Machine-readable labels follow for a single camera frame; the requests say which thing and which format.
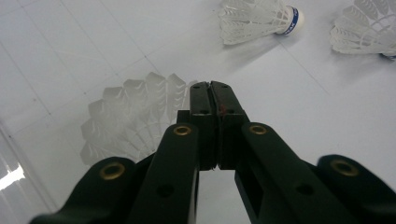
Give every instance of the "white surface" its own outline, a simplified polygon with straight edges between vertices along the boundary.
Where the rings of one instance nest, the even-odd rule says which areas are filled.
[[[396,189],[396,63],[331,51],[333,21],[351,2],[286,4],[305,14],[298,34],[225,47],[218,0],[0,1],[0,121],[24,170],[60,207],[88,169],[88,104],[152,71],[225,82],[302,159],[346,155]],[[197,223],[248,223],[233,172],[201,173],[199,195]]]

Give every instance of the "blue band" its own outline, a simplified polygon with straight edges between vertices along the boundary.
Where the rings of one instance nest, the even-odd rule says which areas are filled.
[[[298,21],[298,10],[295,7],[292,7],[293,9],[293,21],[291,22],[291,25],[289,26],[289,28],[285,31],[285,33],[283,33],[282,35],[288,35],[291,33],[291,31],[294,30],[294,28],[296,27],[297,21]]]
[[[387,55],[385,55],[385,54],[382,54],[384,57],[386,57],[386,58],[389,58],[389,59],[391,59],[391,60],[395,60],[396,59],[396,55],[393,55],[393,56],[387,56]]]

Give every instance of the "feather shuttlecock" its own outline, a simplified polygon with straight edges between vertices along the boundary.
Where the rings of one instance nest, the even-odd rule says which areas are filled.
[[[264,35],[296,33],[304,14],[281,0],[225,0],[219,13],[224,44],[243,43]]]
[[[330,42],[341,53],[381,53],[395,60],[396,0],[355,0],[335,20]]]
[[[189,109],[190,86],[175,74],[150,73],[145,80],[128,79],[123,87],[106,88],[103,99],[89,104],[91,118],[82,126],[86,140],[80,152],[87,165],[112,157],[135,162],[158,147],[177,111]]]

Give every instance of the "badminton shuttlecock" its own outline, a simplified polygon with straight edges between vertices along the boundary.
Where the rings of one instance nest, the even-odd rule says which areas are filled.
[[[150,73],[145,80],[128,79],[123,87],[106,88],[103,99],[89,105],[91,118],[81,126],[83,162],[92,165],[111,156],[138,162],[152,154],[177,111],[190,107],[193,83],[175,74],[165,78]]]
[[[341,53],[381,53],[396,59],[396,0],[355,0],[335,20],[332,48]]]
[[[226,45],[274,33],[289,35],[304,24],[304,14],[281,0],[225,0],[219,17]]]

